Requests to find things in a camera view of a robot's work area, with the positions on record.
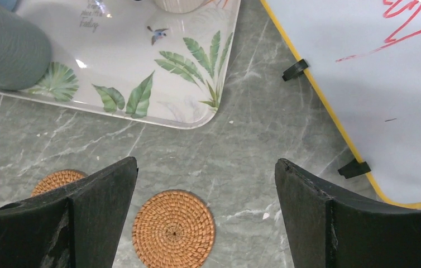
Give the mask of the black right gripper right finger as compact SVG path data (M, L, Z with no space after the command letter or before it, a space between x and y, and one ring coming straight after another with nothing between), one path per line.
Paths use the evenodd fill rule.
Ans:
M361 196L287 159L275 184L295 267L421 267L421 210Z

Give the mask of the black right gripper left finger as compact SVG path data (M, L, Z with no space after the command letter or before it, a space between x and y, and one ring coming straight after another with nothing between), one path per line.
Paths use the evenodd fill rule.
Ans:
M0 267L111 267L138 174L134 157L0 207Z

